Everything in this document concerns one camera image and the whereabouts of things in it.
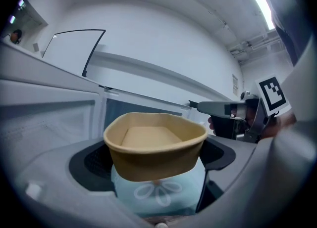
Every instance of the white ceiling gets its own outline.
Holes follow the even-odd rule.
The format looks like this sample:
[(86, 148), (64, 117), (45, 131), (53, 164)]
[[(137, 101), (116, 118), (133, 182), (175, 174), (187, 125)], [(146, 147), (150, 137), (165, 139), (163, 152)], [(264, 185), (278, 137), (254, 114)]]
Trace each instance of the white ceiling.
[[(73, 0), (75, 3), (96, 0)], [(255, 0), (140, 0), (192, 19), (244, 63), (271, 53), (286, 53), (276, 31), (267, 28)]]

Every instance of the brown paper bowl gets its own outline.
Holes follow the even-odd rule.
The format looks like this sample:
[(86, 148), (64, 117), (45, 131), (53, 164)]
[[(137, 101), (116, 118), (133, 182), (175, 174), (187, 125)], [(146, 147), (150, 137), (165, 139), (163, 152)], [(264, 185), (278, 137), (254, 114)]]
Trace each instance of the brown paper bowl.
[(180, 116), (128, 113), (104, 132), (114, 166), (124, 179), (153, 181), (191, 170), (208, 133)]

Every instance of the qr code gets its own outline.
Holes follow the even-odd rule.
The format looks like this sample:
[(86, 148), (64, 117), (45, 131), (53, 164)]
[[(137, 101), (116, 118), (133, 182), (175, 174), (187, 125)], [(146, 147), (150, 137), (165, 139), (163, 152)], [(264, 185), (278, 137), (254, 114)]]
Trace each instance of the qr code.
[(270, 111), (286, 103), (285, 96), (276, 77), (259, 83)]

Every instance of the bowl rim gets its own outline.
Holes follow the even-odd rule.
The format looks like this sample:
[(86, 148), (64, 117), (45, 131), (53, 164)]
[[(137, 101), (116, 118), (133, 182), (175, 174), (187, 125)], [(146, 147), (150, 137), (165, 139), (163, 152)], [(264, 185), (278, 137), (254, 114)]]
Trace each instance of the bowl rim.
[[(128, 114), (160, 114), (160, 115), (167, 115), (170, 117), (177, 117), (177, 118), (181, 118), (181, 120), (185, 120), (191, 124), (194, 124), (195, 126), (200, 127), (201, 129), (203, 129), (205, 131), (204, 134), (202, 134), (199, 137), (187, 140), (187, 141), (183, 141), (183, 142), (179, 142), (179, 143), (174, 143), (171, 145), (163, 145), (163, 146), (157, 146), (157, 147), (151, 147), (151, 148), (132, 148), (132, 147), (126, 147), (126, 146), (121, 146), (121, 145), (117, 145), (114, 144), (113, 142), (111, 142), (108, 138), (107, 138), (107, 132), (113, 127), (113, 125), (120, 120), (122, 117), (128, 115)], [(181, 116), (177, 116), (177, 115), (171, 115), (171, 114), (165, 114), (165, 113), (137, 113), (137, 112), (132, 112), (132, 113), (126, 113), (124, 115), (119, 116), (118, 118), (116, 118), (104, 131), (104, 142), (106, 143), (106, 145), (117, 152), (120, 153), (130, 153), (130, 154), (154, 154), (154, 153), (164, 153), (164, 152), (172, 152), (172, 151), (177, 151), (177, 150), (182, 150), (182, 149), (186, 149), (188, 147), (194, 146), (196, 144), (199, 144), (201, 142), (203, 142), (206, 138), (208, 137), (208, 132), (207, 129), (198, 124), (198, 123), (194, 123), (191, 120), (188, 120), (187, 118), (183, 118)]]

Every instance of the light blue cushion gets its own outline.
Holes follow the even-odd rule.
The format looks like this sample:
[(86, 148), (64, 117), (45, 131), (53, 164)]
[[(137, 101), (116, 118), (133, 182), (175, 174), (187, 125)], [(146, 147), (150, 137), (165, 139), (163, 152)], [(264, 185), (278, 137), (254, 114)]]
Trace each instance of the light blue cushion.
[(140, 217), (194, 215), (205, 178), (200, 159), (181, 175), (153, 182), (130, 182), (112, 167), (111, 180), (118, 199)]

